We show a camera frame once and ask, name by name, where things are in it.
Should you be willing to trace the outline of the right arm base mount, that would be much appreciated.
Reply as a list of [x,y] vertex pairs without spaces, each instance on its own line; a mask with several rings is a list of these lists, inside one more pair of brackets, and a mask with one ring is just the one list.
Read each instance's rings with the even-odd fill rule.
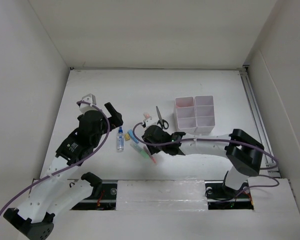
[[240,190],[232,190],[224,187],[221,182],[206,183],[204,196],[207,199],[208,210],[253,210],[250,192],[248,190],[241,192],[247,186],[248,184],[244,183]]

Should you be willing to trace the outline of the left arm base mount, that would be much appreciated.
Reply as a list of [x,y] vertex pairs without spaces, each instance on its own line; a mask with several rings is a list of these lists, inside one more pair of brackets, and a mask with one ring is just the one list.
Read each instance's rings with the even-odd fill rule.
[[92,172],[81,176],[92,182],[93,190],[89,197],[77,203],[73,211],[114,211],[117,203],[118,180],[102,180]]

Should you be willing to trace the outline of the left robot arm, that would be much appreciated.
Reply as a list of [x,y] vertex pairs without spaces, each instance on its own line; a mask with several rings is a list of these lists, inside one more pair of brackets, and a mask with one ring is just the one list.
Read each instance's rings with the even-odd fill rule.
[[47,239],[58,215],[86,198],[94,199],[103,194],[102,179],[91,172],[83,174],[62,195],[58,194],[83,162],[102,147],[106,141],[102,136],[107,137],[112,130],[123,125],[122,115],[109,102],[104,106],[110,117],[92,103],[81,100],[77,104],[87,110],[78,116],[78,127],[58,147],[45,176],[30,187],[26,201],[8,208],[3,214],[29,240]]

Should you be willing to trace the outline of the red highlighter pen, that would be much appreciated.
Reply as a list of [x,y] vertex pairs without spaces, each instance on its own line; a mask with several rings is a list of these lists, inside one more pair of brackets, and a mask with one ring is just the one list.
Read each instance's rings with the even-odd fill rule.
[[175,99],[176,108],[188,108],[194,106],[193,97],[178,97]]

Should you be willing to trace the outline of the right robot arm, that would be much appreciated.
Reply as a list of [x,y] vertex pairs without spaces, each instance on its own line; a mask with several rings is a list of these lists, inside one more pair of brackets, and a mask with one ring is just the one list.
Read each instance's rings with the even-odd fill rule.
[[236,196],[249,177],[257,177],[260,173],[264,146],[241,129],[234,129],[228,135],[199,136],[180,131],[169,134],[152,125],[145,130],[142,140],[151,154],[201,154],[228,159],[232,167],[219,187],[227,199]]

